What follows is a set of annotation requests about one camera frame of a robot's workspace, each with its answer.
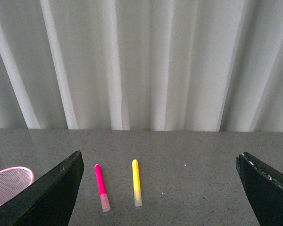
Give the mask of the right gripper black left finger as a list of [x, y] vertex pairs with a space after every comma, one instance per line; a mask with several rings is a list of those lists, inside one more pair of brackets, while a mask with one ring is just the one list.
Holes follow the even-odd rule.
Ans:
[[0, 206], [0, 226], [67, 226], [84, 163], [75, 151], [17, 196]]

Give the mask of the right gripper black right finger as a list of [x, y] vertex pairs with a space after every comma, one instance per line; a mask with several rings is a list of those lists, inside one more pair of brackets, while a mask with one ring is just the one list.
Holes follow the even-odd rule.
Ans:
[[248, 152], [236, 157], [236, 170], [261, 226], [283, 226], [283, 174]]

